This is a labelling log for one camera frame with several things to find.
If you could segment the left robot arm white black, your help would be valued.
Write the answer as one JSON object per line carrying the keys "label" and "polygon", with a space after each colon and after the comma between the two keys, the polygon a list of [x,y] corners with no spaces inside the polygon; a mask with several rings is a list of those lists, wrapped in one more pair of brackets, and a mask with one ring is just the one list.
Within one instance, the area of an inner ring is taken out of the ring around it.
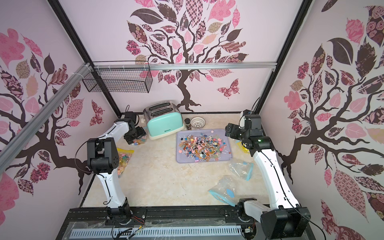
{"label": "left robot arm white black", "polygon": [[118,167],[120,156],[116,143],[123,138],[129,145],[146,135],[139,126],[139,116],[134,112],[126,112],[101,136],[90,138],[81,147],[86,146],[87,170],[84,173],[95,175],[103,188],[107,215],[110,219],[131,219],[133,213],[127,197],[119,183]]}

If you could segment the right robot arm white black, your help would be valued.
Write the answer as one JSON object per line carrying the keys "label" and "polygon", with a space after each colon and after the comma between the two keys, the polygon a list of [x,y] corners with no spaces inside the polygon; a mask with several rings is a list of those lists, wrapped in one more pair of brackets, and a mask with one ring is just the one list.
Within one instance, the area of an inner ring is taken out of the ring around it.
{"label": "right robot arm white black", "polygon": [[248,114],[241,120],[243,126],[227,124],[225,135],[239,140],[249,150],[263,175],[270,203],[266,206],[253,198],[240,199],[239,217],[260,223],[267,240],[301,237],[312,222],[309,209],[302,207],[290,190],[279,167],[276,148],[264,134],[261,117]]}

